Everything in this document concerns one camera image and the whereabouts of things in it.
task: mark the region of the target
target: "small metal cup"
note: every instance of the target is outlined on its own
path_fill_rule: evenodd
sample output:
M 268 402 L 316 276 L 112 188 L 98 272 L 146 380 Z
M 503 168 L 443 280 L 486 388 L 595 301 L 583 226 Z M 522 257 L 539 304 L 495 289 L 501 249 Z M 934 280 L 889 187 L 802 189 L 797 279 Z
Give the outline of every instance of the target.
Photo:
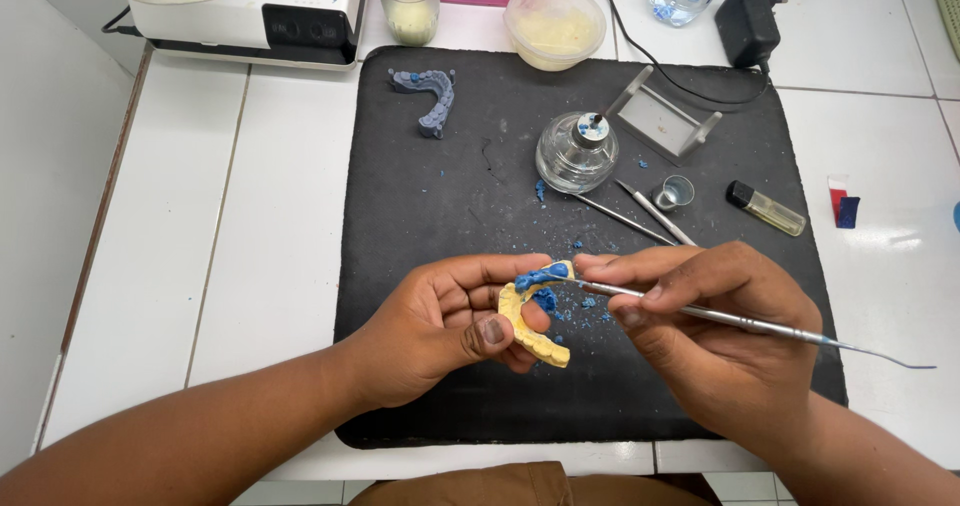
M 670 176 L 654 195 L 654 204 L 662 212 L 672 212 L 693 201 L 693 184 L 683 176 Z

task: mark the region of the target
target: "white appliance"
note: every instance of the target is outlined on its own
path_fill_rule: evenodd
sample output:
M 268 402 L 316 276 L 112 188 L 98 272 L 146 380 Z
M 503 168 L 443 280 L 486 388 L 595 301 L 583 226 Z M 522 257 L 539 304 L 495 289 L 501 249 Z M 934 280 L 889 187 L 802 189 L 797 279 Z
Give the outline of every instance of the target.
M 119 32 L 139 33 L 170 55 L 349 70 L 356 66 L 365 2 L 129 0 L 135 29 Z

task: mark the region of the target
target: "black power adapter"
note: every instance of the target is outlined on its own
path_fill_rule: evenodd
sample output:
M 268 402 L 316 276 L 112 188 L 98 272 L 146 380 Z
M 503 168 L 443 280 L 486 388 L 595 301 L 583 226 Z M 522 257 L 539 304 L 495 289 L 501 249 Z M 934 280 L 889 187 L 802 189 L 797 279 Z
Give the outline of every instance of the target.
M 780 31 L 774 20 L 773 6 L 786 0 L 726 0 L 713 18 L 729 63 L 746 69 L 760 66 L 770 72 L 767 60 L 780 44 Z

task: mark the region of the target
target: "lighter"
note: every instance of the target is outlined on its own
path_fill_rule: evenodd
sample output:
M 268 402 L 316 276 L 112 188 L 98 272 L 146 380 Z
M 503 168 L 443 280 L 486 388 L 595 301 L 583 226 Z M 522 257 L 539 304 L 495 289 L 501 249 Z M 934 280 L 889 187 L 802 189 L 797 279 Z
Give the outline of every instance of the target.
M 749 185 L 733 180 L 726 189 L 727 202 L 760 217 L 790 236 L 799 236 L 807 226 L 804 216 L 798 215 L 769 196 L 754 191 L 754 188 Z

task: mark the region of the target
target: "hand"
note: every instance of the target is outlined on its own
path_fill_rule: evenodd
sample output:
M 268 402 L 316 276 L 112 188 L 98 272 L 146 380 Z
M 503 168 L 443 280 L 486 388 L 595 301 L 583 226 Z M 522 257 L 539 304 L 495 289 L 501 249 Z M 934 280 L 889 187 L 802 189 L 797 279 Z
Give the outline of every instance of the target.
M 537 357 L 514 343 L 513 325 L 497 314 L 500 289 L 551 262 L 544 254 L 472 255 L 412 270 L 366 324 L 335 345 L 356 373 L 361 403 L 409 403 L 451 370 L 488 358 L 530 370 Z M 549 327 L 533 300 L 520 311 L 532 329 Z
M 773 261 L 731 242 L 578 255 L 574 265 L 585 280 L 646 291 L 607 308 L 695 421 L 748 449 L 802 434 L 816 346 L 677 313 L 696 303 L 820 332 L 817 306 Z

